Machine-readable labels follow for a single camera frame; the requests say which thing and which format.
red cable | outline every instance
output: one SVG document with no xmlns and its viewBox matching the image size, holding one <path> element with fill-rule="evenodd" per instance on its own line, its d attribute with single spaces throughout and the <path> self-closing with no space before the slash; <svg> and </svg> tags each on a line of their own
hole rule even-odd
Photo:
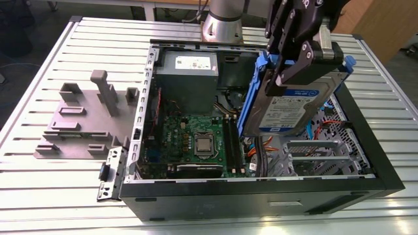
<svg viewBox="0 0 418 235">
<path fill-rule="evenodd" d="M 340 121 L 335 121 L 335 120 L 324 121 L 316 128 L 315 135 L 314 135 L 314 140 L 318 139 L 319 132 L 320 132 L 320 129 L 322 129 L 322 125 L 327 124 L 327 123 L 340 123 Z"/>
</svg>

ram slot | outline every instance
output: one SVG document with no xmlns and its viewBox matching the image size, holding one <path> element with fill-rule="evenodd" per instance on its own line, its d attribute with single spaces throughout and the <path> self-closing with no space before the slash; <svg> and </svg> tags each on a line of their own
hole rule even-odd
<svg viewBox="0 0 418 235">
<path fill-rule="evenodd" d="M 240 156 L 240 145 L 239 145 L 239 134 L 238 134 L 238 127 L 236 127 L 236 120 L 231 119 L 230 121 L 230 136 L 232 142 L 232 153 L 234 153 L 234 163 L 235 163 L 235 170 L 240 172 L 242 169 L 242 156 Z"/>
<path fill-rule="evenodd" d="M 232 171 L 232 169 L 235 169 L 235 158 L 232 156 L 228 118 L 223 118 L 222 129 L 223 129 L 224 152 L 227 156 L 227 169 L 228 171 Z"/>
</svg>

hard disk label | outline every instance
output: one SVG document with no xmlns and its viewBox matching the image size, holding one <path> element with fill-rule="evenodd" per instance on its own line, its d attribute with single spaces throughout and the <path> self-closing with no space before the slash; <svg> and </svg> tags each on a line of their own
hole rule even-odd
<svg viewBox="0 0 418 235">
<path fill-rule="evenodd" d="M 210 57 L 178 56 L 175 68 L 178 70 L 211 70 Z"/>
<path fill-rule="evenodd" d="M 292 129 L 306 112 L 304 105 L 318 94 L 318 90 L 287 90 L 284 96 L 274 97 L 260 122 L 260 130 L 284 132 Z"/>
</svg>

motherboard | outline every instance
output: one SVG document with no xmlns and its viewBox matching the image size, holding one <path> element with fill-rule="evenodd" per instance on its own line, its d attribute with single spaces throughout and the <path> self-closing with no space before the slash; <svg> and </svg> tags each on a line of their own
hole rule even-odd
<svg viewBox="0 0 418 235">
<path fill-rule="evenodd" d="M 203 178 L 246 177 L 244 154 L 234 128 L 234 121 L 224 117 L 167 116 L 160 148 L 145 153 L 147 175 L 153 179 L 171 178 L 179 172 Z"/>
</svg>

metal frame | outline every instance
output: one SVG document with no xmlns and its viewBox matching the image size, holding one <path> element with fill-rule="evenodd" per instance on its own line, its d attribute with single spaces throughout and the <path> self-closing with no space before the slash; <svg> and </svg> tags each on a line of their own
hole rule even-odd
<svg viewBox="0 0 418 235">
<path fill-rule="evenodd" d="M 372 52 L 360 47 L 351 35 L 342 34 L 331 34 L 331 38 L 339 42 L 344 53 L 358 60 L 346 86 L 403 181 L 405 190 L 389 197 L 366 200 L 334 214 L 308 217 L 143 223 L 123 202 L 96 203 L 96 177 L 103 161 L 37 160 L 32 156 L 32 144 L 39 143 L 33 138 L 41 136 L 44 128 L 39 125 L 49 122 L 51 115 L 45 111 L 53 111 L 57 104 L 35 100 L 60 99 L 53 89 L 59 89 L 69 79 L 85 86 L 91 68 L 123 71 L 120 74 L 109 73 L 109 83 L 124 90 L 129 82 L 144 79 L 137 68 L 143 69 L 145 64 L 143 53 L 148 51 L 149 39 L 199 41 L 200 26 L 97 18 L 83 18 L 73 26 L 75 23 L 67 26 L 44 63 L 47 71 L 39 71 L 1 131 L 1 231 L 92 234 L 129 229 L 153 235 L 164 233 L 164 230 L 174 234 L 308 234 L 312 231 L 347 235 L 358 231 L 418 234 L 417 114 L 393 90 L 391 76 L 378 71 L 377 59 L 367 55 Z M 244 43 L 264 45 L 263 35 L 264 29 L 243 28 Z"/>
</svg>

